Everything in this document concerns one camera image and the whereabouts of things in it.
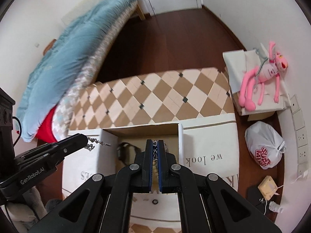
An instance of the white cable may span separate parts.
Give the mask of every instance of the white cable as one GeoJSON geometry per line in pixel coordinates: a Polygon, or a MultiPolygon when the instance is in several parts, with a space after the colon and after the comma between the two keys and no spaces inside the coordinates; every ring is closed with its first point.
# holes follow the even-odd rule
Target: white cable
{"type": "Polygon", "coordinates": [[[265,214],[266,214],[266,212],[267,212],[267,200],[265,199],[265,201],[266,201],[266,205],[265,205],[265,212],[264,212],[264,214],[263,214],[263,215],[265,215],[265,214]]]}
{"type": "Polygon", "coordinates": [[[294,184],[299,178],[301,178],[302,177],[302,175],[299,175],[297,178],[296,178],[296,180],[294,180],[293,182],[291,182],[291,184],[294,184]]]}

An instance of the electrical outlet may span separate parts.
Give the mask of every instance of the electrical outlet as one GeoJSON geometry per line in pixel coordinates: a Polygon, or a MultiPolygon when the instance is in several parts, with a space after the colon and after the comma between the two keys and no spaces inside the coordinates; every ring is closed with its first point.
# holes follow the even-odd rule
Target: electrical outlet
{"type": "Polygon", "coordinates": [[[293,114],[293,122],[295,130],[299,130],[304,127],[304,116],[302,115],[301,109],[293,114]]]}
{"type": "Polygon", "coordinates": [[[309,148],[308,145],[298,147],[298,164],[308,162],[309,148]]]}
{"type": "Polygon", "coordinates": [[[293,97],[290,99],[290,109],[293,114],[300,109],[296,95],[293,95],[293,97]]]}
{"type": "Polygon", "coordinates": [[[298,147],[308,144],[306,127],[303,127],[296,131],[296,141],[298,147]]]}
{"type": "Polygon", "coordinates": [[[307,179],[307,177],[304,176],[304,173],[306,171],[308,171],[308,169],[309,169],[309,166],[308,166],[307,162],[302,163],[302,164],[298,164],[298,167],[297,167],[297,177],[302,176],[299,179],[307,179]]]}

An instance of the diamond pattern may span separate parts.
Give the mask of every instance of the diamond pattern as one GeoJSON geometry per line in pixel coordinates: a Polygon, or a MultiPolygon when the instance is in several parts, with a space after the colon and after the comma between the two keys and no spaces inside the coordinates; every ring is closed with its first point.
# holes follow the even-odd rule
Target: diamond pattern
{"type": "Polygon", "coordinates": [[[234,113],[228,89],[226,77],[216,68],[167,71],[96,83],[80,94],[70,129],[120,127],[234,113]]]}
{"type": "Polygon", "coordinates": [[[170,228],[150,228],[144,225],[131,224],[128,230],[129,233],[181,233],[181,228],[170,229],[170,228]]]}

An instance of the mattress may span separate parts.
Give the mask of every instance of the mattress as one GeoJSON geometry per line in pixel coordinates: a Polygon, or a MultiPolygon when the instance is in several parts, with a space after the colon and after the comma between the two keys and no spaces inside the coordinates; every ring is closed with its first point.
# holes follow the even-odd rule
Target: mattress
{"type": "Polygon", "coordinates": [[[128,21],[130,16],[136,10],[137,1],[133,2],[121,16],[112,25],[103,41],[95,51],[94,55],[90,56],[86,64],[83,66],[81,72],[78,74],[73,85],[67,90],[62,99],[56,106],[52,118],[52,133],[57,141],[67,137],[69,124],[73,115],[74,107],[78,101],[80,92],[85,89],[97,76],[97,72],[101,68],[105,57],[107,56],[110,47],[115,38],[128,21]]]}

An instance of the pink panther plush toy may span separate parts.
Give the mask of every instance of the pink panther plush toy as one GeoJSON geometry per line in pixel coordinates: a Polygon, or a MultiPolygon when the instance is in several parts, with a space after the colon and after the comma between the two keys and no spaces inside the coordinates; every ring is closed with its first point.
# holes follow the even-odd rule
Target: pink panther plush toy
{"type": "Polygon", "coordinates": [[[254,111],[256,104],[252,101],[253,89],[256,84],[255,77],[258,76],[258,83],[261,84],[261,92],[258,100],[258,105],[262,104],[265,81],[270,80],[272,77],[276,77],[276,90],[274,95],[274,102],[279,102],[280,95],[280,74],[279,71],[284,72],[288,67],[287,60],[280,52],[275,50],[275,43],[269,42],[269,63],[263,65],[261,71],[258,73],[259,66],[245,73],[241,85],[240,96],[238,103],[241,107],[245,107],[248,111],[254,111]]]}

